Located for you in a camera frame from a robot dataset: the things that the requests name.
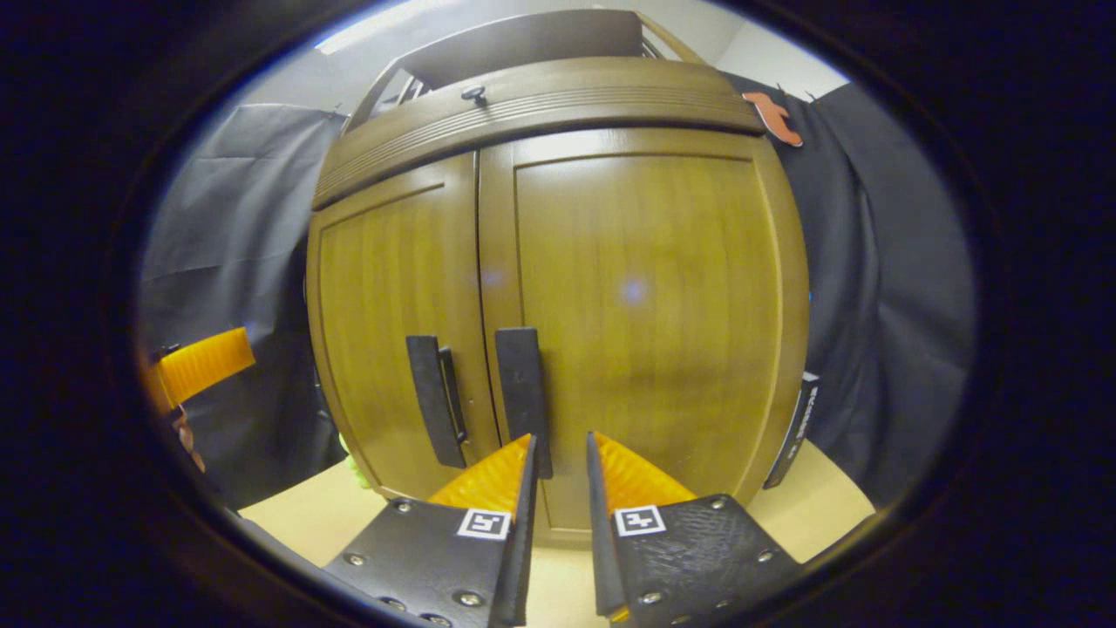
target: beige tabletop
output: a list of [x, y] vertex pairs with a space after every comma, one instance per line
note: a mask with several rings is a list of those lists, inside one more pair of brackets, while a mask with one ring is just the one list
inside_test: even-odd
[[[240, 511], [318, 567], [333, 560], [386, 505], [360, 489], [339, 463], [278, 495]], [[875, 511], [864, 493], [809, 441], [779, 486], [761, 491], [745, 509], [791, 558], [805, 562]], [[531, 627], [605, 627], [596, 617], [588, 551], [531, 551], [527, 617]]]

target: screw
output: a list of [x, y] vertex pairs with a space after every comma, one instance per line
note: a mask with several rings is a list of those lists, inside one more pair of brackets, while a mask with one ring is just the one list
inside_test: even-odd
[[473, 593], [472, 591], [462, 591], [453, 596], [453, 599], [458, 600], [461, 606], [482, 606], [484, 603], [484, 598]]
[[407, 607], [404, 606], [403, 602], [401, 602], [400, 600], [393, 600], [392, 598], [379, 598], [379, 601], [397, 610], [403, 610], [403, 611], [407, 610]]

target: cabinet door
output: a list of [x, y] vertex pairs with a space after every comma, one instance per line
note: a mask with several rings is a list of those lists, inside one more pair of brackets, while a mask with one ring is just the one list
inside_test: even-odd
[[479, 219], [493, 384], [496, 330], [538, 329], [540, 540], [587, 539], [588, 431], [747, 504], [786, 435], [808, 323], [801, 228], [767, 141], [631, 128], [485, 148]]
[[357, 192], [310, 221], [307, 302], [334, 418], [381, 493], [426, 499], [456, 470], [434, 456], [407, 336], [452, 351], [472, 464], [499, 447], [477, 273], [475, 154]]

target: green object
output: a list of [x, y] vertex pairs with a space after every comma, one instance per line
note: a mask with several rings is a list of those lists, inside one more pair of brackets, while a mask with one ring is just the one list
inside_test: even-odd
[[348, 454], [348, 457], [345, 458], [345, 465], [353, 471], [353, 475], [356, 476], [356, 483], [360, 485], [360, 489], [371, 490], [372, 483], [368, 482], [367, 477], [364, 477], [364, 474], [360, 473], [359, 467], [356, 466], [356, 461], [353, 460], [353, 454], [349, 454], [348, 445], [345, 444], [345, 437], [338, 434], [337, 441], [340, 442], [341, 450], [345, 450], [345, 453]]

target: cabinet knob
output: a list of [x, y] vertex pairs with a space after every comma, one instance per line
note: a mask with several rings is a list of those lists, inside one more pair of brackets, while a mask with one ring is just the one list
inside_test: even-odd
[[472, 100], [478, 105], [484, 104], [484, 86], [483, 85], [470, 85], [461, 93], [461, 99]]

